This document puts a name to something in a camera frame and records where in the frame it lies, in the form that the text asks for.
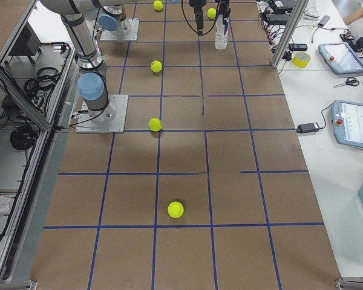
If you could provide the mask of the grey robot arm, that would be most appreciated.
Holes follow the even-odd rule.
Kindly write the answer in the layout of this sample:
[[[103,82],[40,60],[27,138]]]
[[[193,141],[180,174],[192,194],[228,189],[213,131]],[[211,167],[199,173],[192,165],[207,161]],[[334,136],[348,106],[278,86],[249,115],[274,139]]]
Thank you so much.
[[[181,10],[183,13],[183,17],[188,24],[189,28],[199,36],[204,36],[211,32],[211,30],[216,27],[215,35],[218,37],[227,37],[227,31],[229,26],[229,16],[231,13],[231,8],[229,6],[229,1],[216,1],[217,8],[214,10],[214,24],[210,28],[209,31],[204,32],[204,19],[203,19],[203,7],[206,5],[206,1],[189,1],[189,6],[194,10],[194,17],[197,29],[193,29],[191,24],[188,22],[185,10],[183,6],[183,1],[181,1]],[[126,18],[122,19],[124,16],[124,11],[118,12],[117,14],[113,14],[111,11],[107,10],[107,7],[103,8],[103,13],[98,18],[99,25],[108,31],[116,32],[118,28],[122,28],[122,24]]]
[[[77,90],[87,105],[90,120],[97,123],[113,120],[117,109],[110,104],[106,86],[106,64],[88,29],[84,13],[99,9],[102,16],[108,17],[110,22],[101,27],[115,33],[121,25],[128,22],[123,7],[126,3],[126,1],[42,1],[47,9],[60,15],[67,29],[76,49],[77,64],[80,69]]]

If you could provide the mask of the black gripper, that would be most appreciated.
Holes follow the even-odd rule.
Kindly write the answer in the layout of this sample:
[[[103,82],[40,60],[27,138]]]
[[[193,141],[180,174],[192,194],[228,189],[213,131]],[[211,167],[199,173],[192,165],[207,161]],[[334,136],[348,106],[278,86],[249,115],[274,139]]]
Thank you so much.
[[[229,0],[217,0],[217,10],[223,11],[223,23],[227,24],[231,13]],[[189,6],[194,9],[195,23],[197,24],[197,34],[203,35],[204,19],[203,7],[206,5],[206,0],[189,0]]]

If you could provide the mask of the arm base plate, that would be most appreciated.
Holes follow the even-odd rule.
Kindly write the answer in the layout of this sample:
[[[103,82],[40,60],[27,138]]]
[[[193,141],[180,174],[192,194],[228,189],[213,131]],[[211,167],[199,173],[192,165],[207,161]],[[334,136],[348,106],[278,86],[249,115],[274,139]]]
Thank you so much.
[[[79,125],[76,125],[78,134],[123,133],[125,128],[128,95],[110,94],[109,105],[100,114],[88,111],[79,115]]]
[[[103,18],[99,21],[102,27],[101,42],[136,41],[140,20],[126,18],[122,22]]]

